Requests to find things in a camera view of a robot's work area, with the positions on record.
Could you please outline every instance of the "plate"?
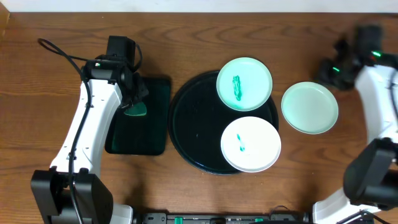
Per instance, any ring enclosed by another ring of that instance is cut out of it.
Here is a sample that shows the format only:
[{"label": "plate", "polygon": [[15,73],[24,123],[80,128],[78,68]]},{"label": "plate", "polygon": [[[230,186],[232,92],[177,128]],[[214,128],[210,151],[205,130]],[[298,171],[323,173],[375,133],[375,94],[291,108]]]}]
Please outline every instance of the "plate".
[{"label": "plate", "polygon": [[281,148],[278,131],[266,120],[243,117],[229,124],[221,137],[221,152],[231,166],[260,172],[272,166]]},{"label": "plate", "polygon": [[237,111],[251,111],[268,100],[272,91],[272,77],[260,61],[237,58],[221,69],[216,87],[225,105]]},{"label": "plate", "polygon": [[320,134],[336,123],[338,105],[336,98],[324,86],[302,82],[285,92],[282,113],[293,128],[307,134]]}]

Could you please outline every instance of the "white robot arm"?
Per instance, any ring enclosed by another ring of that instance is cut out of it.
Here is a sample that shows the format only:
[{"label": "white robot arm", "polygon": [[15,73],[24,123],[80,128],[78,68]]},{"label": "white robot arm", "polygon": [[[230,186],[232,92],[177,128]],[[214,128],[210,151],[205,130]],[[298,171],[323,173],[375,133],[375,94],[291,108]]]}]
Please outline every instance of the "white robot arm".
[{"label": "white robot arm", "polygon": [[[117,83],[112,85],[107,80],[91,79],[89,86],[92,95],[91,109],[88,112],[76,147],[73,172],[77,173],[80,169],[86,168],[90,174],[96,174],[100,178],[101,157],[106,135],[113,115],[121,104],[122,94]],[[57,172],[68,172],[68,154],[83,117],[87,101],[87,92],[84,84],[81,84],[80,89],[78,108],[73,117],[67,138],[50,165],[50,167],[56,167]],[[130,206],[113,203],[110,224],[131,224],[132,215],[133,209]]]},{"label": "white robot arm", "polygon": [[[71,56],[51,42],[43,41],[71,62]],[[133,102],[148,94],[141,77],[135,72],[138,66],[133,67],[129,63],[134,61],[135,47],[134,41],[127,37],[110,36],[106,55],[87,60],[81,72],[78,71],[83,83],[67,138],[50,169],[36,170],[30,183],[45,224],[132,223],[133,209],[113,202],[111,192],[100,181],[100,171],[106,135],[113,116],[117,110],[132,106]],[[72,151],[76,137],[78,140]],[[73,165],[70,170],[71,155]]]},{"label": "white robot arm", "polygon": [[[393,72],[395,69],[391,67],[365,66],[355,81],[355,88],[363,102],[368,144],[377,138],[391,138],[393,142],[398,142],[397,119],[393,113],[389,94],[389,83]],[[340,188],[326,200],[314,204],[312,217],[314,223],[338,223],[360,210],[371,213],[380,211],[375,206],[352,205],[343,188]],[[346,223],[358,217],[360,215],[347,220]]]},{"label": "white robot arm", "polygon": [[321,63],[319,82],[358,90],[368,146],[346,169],[344,187],[313,206],[314,223],[349,223],[363,216],[361,211],[398,206],[398,173],[389,170],[398,156],[398,92],[393,88],[398,61],[395,55],[381,53],[381,36],[379,26],[357,27],[354,44],[339,40],[335,60]]}]

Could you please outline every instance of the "dark green mat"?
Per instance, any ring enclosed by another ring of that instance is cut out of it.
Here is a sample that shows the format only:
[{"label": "dark green mat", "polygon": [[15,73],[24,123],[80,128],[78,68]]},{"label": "dark green mat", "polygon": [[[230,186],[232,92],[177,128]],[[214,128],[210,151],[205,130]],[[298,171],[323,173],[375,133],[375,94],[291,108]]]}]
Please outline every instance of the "dark green mat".
[{"label": "dark green mat", "polygon": [[129,116],[122,110],[115,113],[105,142],[108,153],[158,156],[164,152],[170,81],[143,79],[149,91],[142,101],[147,113],[144,116]]}]

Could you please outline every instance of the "mint green plate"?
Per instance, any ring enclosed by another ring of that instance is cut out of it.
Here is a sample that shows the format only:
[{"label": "mint green plate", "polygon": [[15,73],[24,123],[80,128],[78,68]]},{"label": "mint green plate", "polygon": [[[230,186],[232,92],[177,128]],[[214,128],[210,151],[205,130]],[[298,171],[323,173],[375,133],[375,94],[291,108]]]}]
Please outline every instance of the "mint green plate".
[{"label": "mint green plate", "polygon": [[222,102],[237,111],[251,111],[271,95],[272,77],[268,68],[253,58],[228,62],[217,76],[217,93]]},{"label": "mint green plate", "polygon": [[292,85],[282,97],[282,113],[295,129],[320,134],[335,125],[338,105],[333,94],[313,82]]}]

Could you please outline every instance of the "black tray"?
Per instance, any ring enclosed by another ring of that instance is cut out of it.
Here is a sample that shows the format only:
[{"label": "black tray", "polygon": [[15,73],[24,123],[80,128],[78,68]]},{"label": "black tray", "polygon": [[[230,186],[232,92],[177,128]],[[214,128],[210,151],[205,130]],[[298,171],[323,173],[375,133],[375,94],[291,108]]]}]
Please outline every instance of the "black tray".
[{"label": "black tray", "polygon": [[217,94],[218,72],[199,75],[179,89],[170,105],[169,134],[178,153],[194,167],[212,174],[237,174],[240,171],[221,152],[224,129],[238,118],[255,116],[278,130],[278,114],[271,97],[252,111],[227,107]]}]

